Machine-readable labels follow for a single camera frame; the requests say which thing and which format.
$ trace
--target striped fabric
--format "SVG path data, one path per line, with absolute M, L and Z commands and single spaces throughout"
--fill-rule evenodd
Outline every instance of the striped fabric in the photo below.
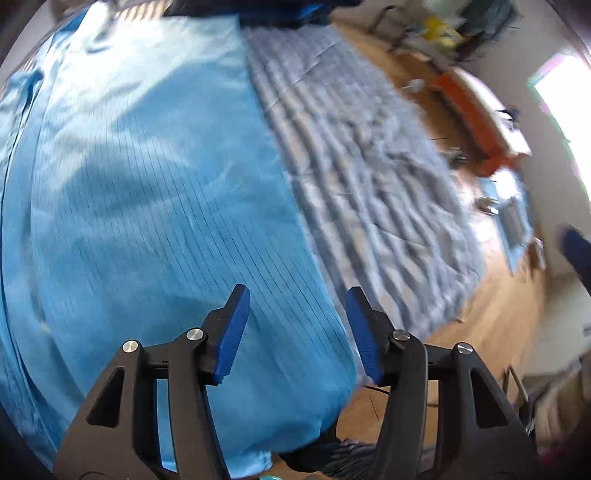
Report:
M 159 18 L 169 3 L 115 15 Z M 333 27 L 256 27 L 244 36 L 252 80 L 343 322 L 345 292 L 360 285 L 394 325 L 426 338 L 457 316 L 483 262 L 447 165 L 412 105 Z

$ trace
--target orange table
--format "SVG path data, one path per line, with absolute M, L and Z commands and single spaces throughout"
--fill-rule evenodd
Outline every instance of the orange table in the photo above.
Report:
M 479 175 L 489 177 L 500 166 L 513 167 L 521 157 L 531 155 L 521 131 L 510 130 L 498 112 L 505 105 L 474 75 L 454 67 L 434 79 L 430 87 L 447 99 L 486 154 Z

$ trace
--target blue gripper pad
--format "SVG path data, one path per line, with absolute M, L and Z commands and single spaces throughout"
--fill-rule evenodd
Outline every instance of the blue gripper pad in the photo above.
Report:
M 250 309 L 250 291 L 244 285 L 236 285 L 222 309 L 222 317 L 227 320 L 217 347 L 217 364 L 213 371 L 216 382 L 221 382 L 232 369 Z
M 378 320 L 360 287 L 352 287 L 347 292 L 345 311 L 365 373 L 379 385 L 384 377 L 381 348 L 371 326 L 373 323 L 375 327 Z

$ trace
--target teal object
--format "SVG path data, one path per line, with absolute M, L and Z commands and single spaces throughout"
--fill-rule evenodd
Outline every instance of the teal object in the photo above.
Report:
M 271 451 L 314 440 L 347 403 L 347 335 L 237 19 L 120 26 L 99 9 L 48 41 L 0 103 L 0 402 L 50 465 L 126 340 L 169 342 L 245 284 L 242 341 L 208 395 L 230 474 L 257 474 Z M 161 450 L 174 469 L 165 387 Z

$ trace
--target window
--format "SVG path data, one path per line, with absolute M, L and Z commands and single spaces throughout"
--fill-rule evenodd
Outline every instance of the window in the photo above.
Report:
M 531 81 L 542 109 L 556 122 L 574 160 L 575 173 L 591 193 L 591 69 L 576 53 L 550 59 Z

